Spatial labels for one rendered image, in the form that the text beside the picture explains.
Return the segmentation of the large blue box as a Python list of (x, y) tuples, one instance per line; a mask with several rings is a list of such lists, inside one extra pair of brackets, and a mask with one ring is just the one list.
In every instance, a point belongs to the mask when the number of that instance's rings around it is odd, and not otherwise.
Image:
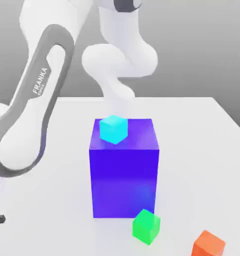
[(155, 210), (159, 145), (151, 119), (129, 119), (118, 144), (100, 138), (96, 119), (89, 146), (94, 218), (135, 218)]

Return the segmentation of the small green cube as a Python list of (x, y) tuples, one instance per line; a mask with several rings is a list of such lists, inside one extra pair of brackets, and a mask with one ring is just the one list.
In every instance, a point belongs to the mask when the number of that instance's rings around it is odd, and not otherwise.
[(161, 218), (142, 209), (132, 222), (132, 236), (150, 245), (160, 231)]

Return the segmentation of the small cyan cube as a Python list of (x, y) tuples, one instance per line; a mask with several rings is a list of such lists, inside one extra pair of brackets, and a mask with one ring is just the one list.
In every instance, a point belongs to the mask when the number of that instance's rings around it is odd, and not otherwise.
[(128, 119), (116, 115), (99, 121), (100, 138), (112, 144), (118, 144), (128, 136)]

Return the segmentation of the small orange cube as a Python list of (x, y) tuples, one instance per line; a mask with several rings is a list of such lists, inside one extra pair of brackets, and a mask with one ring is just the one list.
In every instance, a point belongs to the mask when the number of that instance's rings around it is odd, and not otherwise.
[(193, 244), (191, 256), (223, 256), (226, 243), (204, 230)]

